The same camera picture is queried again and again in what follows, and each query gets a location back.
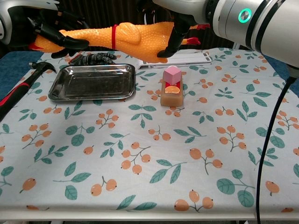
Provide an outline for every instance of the orange rubber chicken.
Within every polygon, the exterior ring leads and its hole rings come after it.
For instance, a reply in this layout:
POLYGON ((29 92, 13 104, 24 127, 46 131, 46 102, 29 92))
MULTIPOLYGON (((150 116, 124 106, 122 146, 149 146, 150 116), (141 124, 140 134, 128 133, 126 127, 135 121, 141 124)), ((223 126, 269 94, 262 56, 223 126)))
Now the orange rubber chicken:
MULTIPOLYGON (((166 63, 167 58, 158 58, 157 53, 167 47, 172 28, 173 22, 159 22, 152 25, 124 22, 109 28, 60 30, 60 32, 64 36, 88 40, 89 46, 119 50, 148 63, 166 63)), ((190 38, 184 39, 182 44, 200 44, 200 42, 197 38, 190 38)), ((45 53, 55 53, 64 49, 40 35, 31 46, 34 46, 32 49, 45 53)))

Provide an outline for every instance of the stainless steel tray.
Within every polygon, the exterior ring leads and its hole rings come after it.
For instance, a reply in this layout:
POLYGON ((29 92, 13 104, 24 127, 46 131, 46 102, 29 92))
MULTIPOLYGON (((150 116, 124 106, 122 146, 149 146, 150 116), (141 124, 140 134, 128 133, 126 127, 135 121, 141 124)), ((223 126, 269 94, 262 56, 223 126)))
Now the stainless steel tray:
POLYGON ((122 99, 135 90, 135 67, 130 64, 67 66, 58 73, 51 100, 122 99))

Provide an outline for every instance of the floral tablecloth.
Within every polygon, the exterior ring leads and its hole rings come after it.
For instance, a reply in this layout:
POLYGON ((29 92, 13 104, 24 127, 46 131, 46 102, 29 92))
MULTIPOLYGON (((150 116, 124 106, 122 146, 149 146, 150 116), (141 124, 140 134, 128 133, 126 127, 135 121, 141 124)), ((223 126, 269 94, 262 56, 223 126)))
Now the floral tablecloth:
MULTIPOLYGON (((63 103, 48 99, 56 74, 45 72, 0 123, 2 214, 254 214, 261 148, 284 81, 257 52, 206 51, 212 65, 182 68, 178 108, 160 105, 163 69, 137 70, 126 100, 63 103)), ((57 70, 69 60, 40 59, 57 70)), ((299 212, 298 107, 288 92, 264 162, 261 213, 299 212)))

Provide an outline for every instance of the black cable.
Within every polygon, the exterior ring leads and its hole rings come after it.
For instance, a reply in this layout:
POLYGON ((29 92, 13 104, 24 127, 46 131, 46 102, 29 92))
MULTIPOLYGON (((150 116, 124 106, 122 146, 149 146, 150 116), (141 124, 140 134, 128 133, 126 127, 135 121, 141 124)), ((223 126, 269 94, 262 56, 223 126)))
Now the black cable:
POLYGON ((267 151, 267 146, 269 143, 269 139, 270 139, 270 135, 272 132, 272 128, 273 128, 273 124, 275 121, 275 117, 276 114, 278 112, 278 109, 280 107, 280 104, 283 100, 283 98, 285 97, 285 94, 287 92, 287 90, 289 89, 290 85, 293 84, 296 81, 296 78, 293 77, 288 77, 288 79, 286 80, 286 84, 283 88, 283 90, 281 91, 281 94, 276 102, 275 108, 273 110, 273 114, 271 116, 270 119, 270 123, 269 123, 269 127, 268 127, 268 131, 267 131, 267 135, 266 135, 266 139, 265 139, 265 143, 263 145, 263 151, 261 154, 261 160, 260 160, 260 164, 258 167, 258 174, 257 174, 257 184, 256 184, 256 218, 257 218, 257 223, 261 224, 261 218, 260 218, 260 187, 261 187, 261 177, 262 177, 262 168, 263 168, 263 161, 266 155, 266 151, 267 151))

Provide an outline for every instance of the pink cube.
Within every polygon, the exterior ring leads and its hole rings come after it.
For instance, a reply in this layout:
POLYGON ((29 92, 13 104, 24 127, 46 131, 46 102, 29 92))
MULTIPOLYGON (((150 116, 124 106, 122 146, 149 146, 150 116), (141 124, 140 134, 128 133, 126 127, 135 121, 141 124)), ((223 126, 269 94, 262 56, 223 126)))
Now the pink cube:
POLYGON ((177 66, 170 66, 163 73, 163 80, 170 85, 175 85, 181 78, 182 71, 177 66))

